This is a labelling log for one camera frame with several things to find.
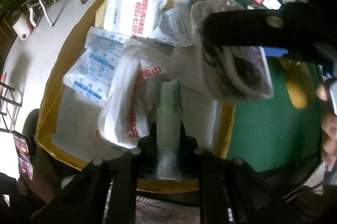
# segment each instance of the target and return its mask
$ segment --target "human hand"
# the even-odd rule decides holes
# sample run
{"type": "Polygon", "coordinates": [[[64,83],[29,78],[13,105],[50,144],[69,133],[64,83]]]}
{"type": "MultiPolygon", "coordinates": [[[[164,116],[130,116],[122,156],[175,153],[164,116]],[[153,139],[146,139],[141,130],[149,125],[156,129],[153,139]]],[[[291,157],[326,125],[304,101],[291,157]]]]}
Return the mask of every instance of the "human hand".
{"type": "Polygon", "coordinates": [[[21,195],[28,196],[28,186],[22,177],[19,177],[19,179],[16,182],[16,186],[17,186],[18,192],[21,195]]]}
{"type": "MultiPolygon", "coordinates": [[[[323,101],[328,101],[328,94],[324,85],[317,88],[317,95],[323,101]]],[[[328,168],[332,168],[337,159],[337,116],[326,109],[321,120],[322,159],[328,168]]]]}
{"type": "Polygon", "coordinates": [[[33,160],[33,179],[29,178],[27,173],[23,173],[21,168],[19,168],[20,179],[25,186],[27,187],[27,194],[28,189],[30,189],[34,194],[36,194],[39,198],[41,198],[44,202],[49,203],[55,196],[56,193],[54,190],[49,186],[47,182],[44,181],[43,177],[41,176],[39,169],[37,168],[37,164],[33,160]]]}

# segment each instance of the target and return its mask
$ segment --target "black metal frame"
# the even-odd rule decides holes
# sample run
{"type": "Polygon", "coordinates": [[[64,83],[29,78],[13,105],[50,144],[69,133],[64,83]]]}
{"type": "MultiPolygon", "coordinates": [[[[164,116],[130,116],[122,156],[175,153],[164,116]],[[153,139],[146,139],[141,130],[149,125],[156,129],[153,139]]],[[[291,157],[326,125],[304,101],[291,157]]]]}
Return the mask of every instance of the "black metal frame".
{"type": "MultiPolygon", "coordinates": [[[[102,223],[107,193],[113,188],[105,223],[135,223],[137,179],[152,179],[156,167],[156,124],[150,136],[120,158],[90,162],[32,223],[102,223]]],[[[185,179],[199,179],[202,224],[304,223],[291,207],[257,177],[243,159],[215,157],[186,136],[181,125],[180,171],[185,179]]]]}

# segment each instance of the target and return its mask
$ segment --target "clear plastic bag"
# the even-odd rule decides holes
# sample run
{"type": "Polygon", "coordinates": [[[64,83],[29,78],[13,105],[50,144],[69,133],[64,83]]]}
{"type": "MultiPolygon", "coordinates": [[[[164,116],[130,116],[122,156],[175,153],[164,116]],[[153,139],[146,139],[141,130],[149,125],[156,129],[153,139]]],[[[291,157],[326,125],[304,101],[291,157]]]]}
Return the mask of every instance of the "clear plastic bag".
{"type": "Polygon", "coordinates": [[[243,9],[234,0],[197,1],[191,9],[192,33],[199,69],[210,96],[222,102],[267,99],[274,94],[262,47],[219,47],[210,44],[203,37],[203,22],[210,14],[243,9]]]}

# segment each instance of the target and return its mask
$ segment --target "dark clothing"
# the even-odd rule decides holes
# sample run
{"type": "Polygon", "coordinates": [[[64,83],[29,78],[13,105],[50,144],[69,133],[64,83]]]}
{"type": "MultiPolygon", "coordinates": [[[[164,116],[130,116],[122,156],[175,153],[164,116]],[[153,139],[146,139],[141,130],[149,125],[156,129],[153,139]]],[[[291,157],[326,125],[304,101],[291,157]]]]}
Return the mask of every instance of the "dark clothing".
{"type": "Polygon", "coordinates": [[[29,223],[31,215],[44,206],[44,202],[37,197],[22,196],[16,186],[16,179],[0,173],[0,193],[9,195],[9,207],[1,196],[0,200],[0,219],[11,220],[12,223],[29,223]]]}

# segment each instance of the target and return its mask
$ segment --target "bolt head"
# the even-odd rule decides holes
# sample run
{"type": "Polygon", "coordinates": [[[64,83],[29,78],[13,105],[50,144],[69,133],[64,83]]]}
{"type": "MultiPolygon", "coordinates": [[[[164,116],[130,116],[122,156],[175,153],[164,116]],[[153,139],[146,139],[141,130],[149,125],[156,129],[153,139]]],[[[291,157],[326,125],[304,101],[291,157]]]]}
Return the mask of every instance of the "bolt head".
{"type": "Polygon", "coordinates": [[[101,165],[103,163],[103,160],[101,158],[95,158],[92,163],[96,166],[101,165]]]}
{"type": "Polygon", "coordinates": [[[242,165],[243,164],[243,159],[242,158],[234,158],[234,163],[236,165],[242,165]]]}
{"type": "Polygon", "coordinates": [[[142,152],[142,150],[141,150],[140,148],[138,148],[138,147],[133,148],[133,149],[131,150],[131,153],[133,153],[134,155],[138,155],[138,154],[140,154],[141,152],[142,152]]]}

